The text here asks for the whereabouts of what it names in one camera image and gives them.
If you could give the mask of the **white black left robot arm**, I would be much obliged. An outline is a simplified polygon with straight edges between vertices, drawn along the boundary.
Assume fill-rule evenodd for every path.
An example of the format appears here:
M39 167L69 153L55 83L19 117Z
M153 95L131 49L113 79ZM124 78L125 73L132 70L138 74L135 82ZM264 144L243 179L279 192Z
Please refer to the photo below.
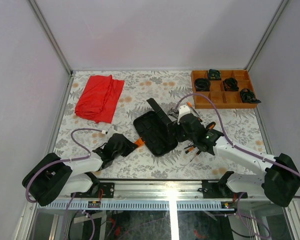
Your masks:
M132 142L114 133L87 156L62 159L49 153L23 179L26 199L44 207L63 196L101 198L104 190L95 172L110 167L118 157L127 157L142 144L142 140Z

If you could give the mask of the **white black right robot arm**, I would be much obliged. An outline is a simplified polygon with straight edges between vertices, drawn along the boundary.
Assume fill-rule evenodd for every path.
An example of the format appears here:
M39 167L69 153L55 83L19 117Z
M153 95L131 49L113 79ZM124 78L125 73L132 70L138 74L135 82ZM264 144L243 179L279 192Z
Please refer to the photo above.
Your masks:
M223 197L234 193L265 196L272 203L287 207L300 188L299 172L292 158L253 151L241 144L230 143L225 134L212 126L205 127L192 113L181 113L177 122L178 140L189 140L199 153L226 158L252 171L252 174L226 172L218 184Z

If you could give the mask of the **black plastic tool case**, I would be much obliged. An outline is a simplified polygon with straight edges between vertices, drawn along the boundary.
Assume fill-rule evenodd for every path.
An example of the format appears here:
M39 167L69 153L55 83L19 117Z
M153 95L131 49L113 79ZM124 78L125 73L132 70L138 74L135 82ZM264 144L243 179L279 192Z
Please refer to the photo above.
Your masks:
M152 110L133 121L134 128L146 147L156 157L161 157L178 146L173 133L173 122L153 99L146 100Z

